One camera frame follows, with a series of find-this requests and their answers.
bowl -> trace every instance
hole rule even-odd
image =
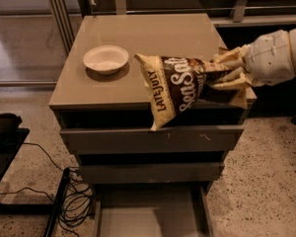
[[[101,45],[89,50],[83,63],[99,74],[111,75],[127,63],[128,56],[128,52],[119,46]]]

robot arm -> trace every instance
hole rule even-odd
[[[221,51],[213,62],[224,63],[236,72],[209,83],[215,89],[276,85],[296,76],[296,29],[277,31],[233,50]]]
[[[246,70],[264,85],[276,85],[296,76],[296,29],[263,35],[250,44]]]

potato chip bag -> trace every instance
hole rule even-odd
[[[141,63],[157,130],[188,109],[199,97],[206,79],[204,62],[194,58],[145,56]]]

drawer front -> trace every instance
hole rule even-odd
[[[80,175],[91,184],[151,184],[218,180],[223,163],[82,166]]]
[[[61,129],[72,154],[116,154],[233,150],[241,125],[200,125],[149,129]]]

cable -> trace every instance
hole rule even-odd
[[[39,147],[58,170],[62,172],[64,171],[52,160],[50,155],[39,144],[29,143],[29,142],[24,142],[23,144],[34,145]],[[70,169],[70,172],[72,174],[75,173],[77,176],[79,176],[77,171],[71,170],[71,169],[78,169],[79,167],[68,167],[68,168]],[[54,200],[51,198],[51,196],[48,193],[37,191],[29,187],[22,188],[19,191],[12,192],[12,193],[2,193],[0,195],[17,194],[23,190],[30,190],[35,193],[45,194],[50,199],[51,202],[54,202]],[[84,183],[83,181],[77,180],[71,176],[70,184],[66,187],[64,191],[63,203],[60,208],[60,213],[58,214],[58,224],[63,230],[74,234],[76,237],[79,237],[78,233],[76,233],[73,230],[67,229],[64,225],[66,225],[69,228],[78,227],[86,220],[88,216],[93,214],[93,213],[90,213],[91,206],[92,206],[92,194],[93,192],[89,184]]]
[[[46,195],[46,196],[49,198],[49,200],[50,200],[51,202],[53,202],[53,199],[51,198],[51,196],[50,196],[48,193],[46,193],[46,192],[42,192],[42,191],[37,191],[37,190],[34,190],[34,189],[30,188],[30,187],[24,187],[24,188],[21,188],[21,189],[18,190],[17,192],[1,193],[0,196],[2,196],[2,195],[11,195],[11,194],[18,194],[18,193],[20,193],[20,192],[22,192],[22,191],[24,191],[24,190],[30,190],[30,191],[35,192],[35,193],[38,193],[38,194],[44,194],[44,195]]]
[[[49,160],[51,161],[51,163],[60,171],[63,172],[63,169],[61,169],[50,157],[50,155],[39,145],[39,144],[36,144],[36,143],[29,143],[29,142],[24,142],[23,144],[25,145],[33,145],[33,146],[37,146],[39,147],[46,155],[47,157],[49,158]]]
[[[59,222],[67,227],[81,225],[90,215],[92,190],[83,181],[71,180],[65,191],[65,198],[58,215]]]

